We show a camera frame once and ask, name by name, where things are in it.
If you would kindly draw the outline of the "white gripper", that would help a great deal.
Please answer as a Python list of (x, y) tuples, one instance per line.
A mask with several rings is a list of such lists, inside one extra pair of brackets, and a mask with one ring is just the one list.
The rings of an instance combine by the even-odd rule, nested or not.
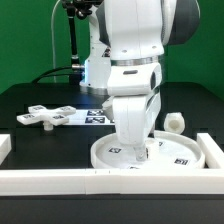
[(160, 112), (160, 94), (109, 97), (102, 109), (106, 117), (115, 122), (118, 141), (135, 147), (136, 160), (145, 161), (146, 149), (142, 145)]

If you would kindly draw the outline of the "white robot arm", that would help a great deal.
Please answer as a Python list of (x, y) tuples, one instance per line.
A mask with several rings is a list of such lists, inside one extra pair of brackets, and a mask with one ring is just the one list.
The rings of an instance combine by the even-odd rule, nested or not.
[(166, 45), (188, 41), (200, 21), (197, 0), (102, 0), (94, 8), (97, 38), (108, 65), (86, 68), (92, 88), (103, 87), (103, 110), (115, 122), (118, 142), (146, 159), (145, 141), (161, 108), (159, 58)]

